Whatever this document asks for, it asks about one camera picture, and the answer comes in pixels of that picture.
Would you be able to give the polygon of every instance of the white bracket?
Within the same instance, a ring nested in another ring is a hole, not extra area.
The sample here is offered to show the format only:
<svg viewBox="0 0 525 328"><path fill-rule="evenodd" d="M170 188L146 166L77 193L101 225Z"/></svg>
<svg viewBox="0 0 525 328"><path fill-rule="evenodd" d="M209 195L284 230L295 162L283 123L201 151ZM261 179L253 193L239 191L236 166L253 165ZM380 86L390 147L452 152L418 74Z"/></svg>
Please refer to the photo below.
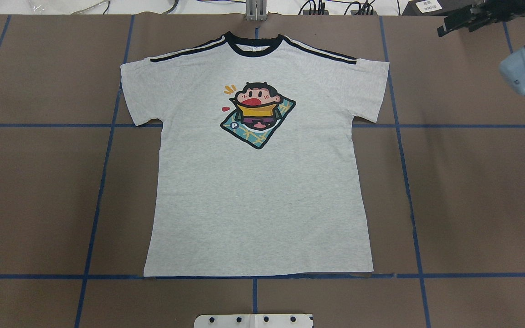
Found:
<svg viewBox="0 0 525 328"><path fill-rule="evenodd" d="M266 21L267 0L246 0L246 20Z"/></svg>
<svg viewBox="0 0 525 328"><path fill-rule="evenodd" d="M313 328L313 315L201 315L194 328Z"/></svg>

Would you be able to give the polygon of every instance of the cartoon character's black hair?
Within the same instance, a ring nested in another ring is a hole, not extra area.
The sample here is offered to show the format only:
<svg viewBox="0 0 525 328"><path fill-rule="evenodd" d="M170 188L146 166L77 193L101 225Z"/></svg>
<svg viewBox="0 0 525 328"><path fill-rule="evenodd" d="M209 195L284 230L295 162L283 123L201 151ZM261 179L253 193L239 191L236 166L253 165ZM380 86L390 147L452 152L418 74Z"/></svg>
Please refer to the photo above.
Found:
<svg viewBox="0 0 525 328"><path fill-rule="evenodd" d="M266 82L255 82L255 83L247 82L246 85L244 86L244 89L242 89L242 93L246 93L246 90L248 89L255 89L255 88L256 89L267 89L268 95L271 97L274 97L279 94L274 87L271 87Z"/></svg>

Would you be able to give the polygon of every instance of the white sticker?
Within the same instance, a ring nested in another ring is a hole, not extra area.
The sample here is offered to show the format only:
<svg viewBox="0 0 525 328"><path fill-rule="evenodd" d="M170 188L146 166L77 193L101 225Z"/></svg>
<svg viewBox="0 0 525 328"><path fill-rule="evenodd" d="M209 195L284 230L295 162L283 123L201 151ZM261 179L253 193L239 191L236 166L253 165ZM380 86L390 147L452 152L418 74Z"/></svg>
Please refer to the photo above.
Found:
<svg viewBox="0 0 525 328"><path fill-rule="evenodd" d="M441 10L443 7L439 4L437 0L425 0L421 2L416 3L418 10L421 11L421 13L425 12L433 12L435 10Z"/></svg>

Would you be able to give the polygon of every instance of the metal bracket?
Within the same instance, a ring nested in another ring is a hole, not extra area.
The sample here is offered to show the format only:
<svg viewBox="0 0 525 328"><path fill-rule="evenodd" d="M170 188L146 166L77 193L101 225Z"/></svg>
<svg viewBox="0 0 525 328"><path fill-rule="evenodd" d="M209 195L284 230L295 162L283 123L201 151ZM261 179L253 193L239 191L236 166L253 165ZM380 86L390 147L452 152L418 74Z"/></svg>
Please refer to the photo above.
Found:
<svg viewBox="0 0 525 328"><path fill-rule="evenodd" d="M267 0L246 0L246 20L266 21Z"/></svg>

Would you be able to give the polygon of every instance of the cartoon character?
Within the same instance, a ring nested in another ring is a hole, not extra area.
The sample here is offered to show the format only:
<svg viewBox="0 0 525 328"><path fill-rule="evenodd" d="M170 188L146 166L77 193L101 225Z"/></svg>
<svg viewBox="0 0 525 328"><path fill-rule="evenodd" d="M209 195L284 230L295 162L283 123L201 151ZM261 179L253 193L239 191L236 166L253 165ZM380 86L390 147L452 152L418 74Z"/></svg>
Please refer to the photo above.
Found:
<svg viewBox="0 0 525 328"><path fill-rule="evenodd" d="M273 133L293 110L295 101L279 94L266 82L246 83L241 91L235 85L226 86L224 93L231 95L235 105L220 127L256 149L262 149ZM222 107L223 112L231 108Z"/></svg>
<svg viewBox="0 0 525 328"><path fill-rule="evenodd" d="M237 109L235 120L252 129L268 129L282 117L278 107L283 103L283 96L266 82L247 82L230 101Z"/></svg>

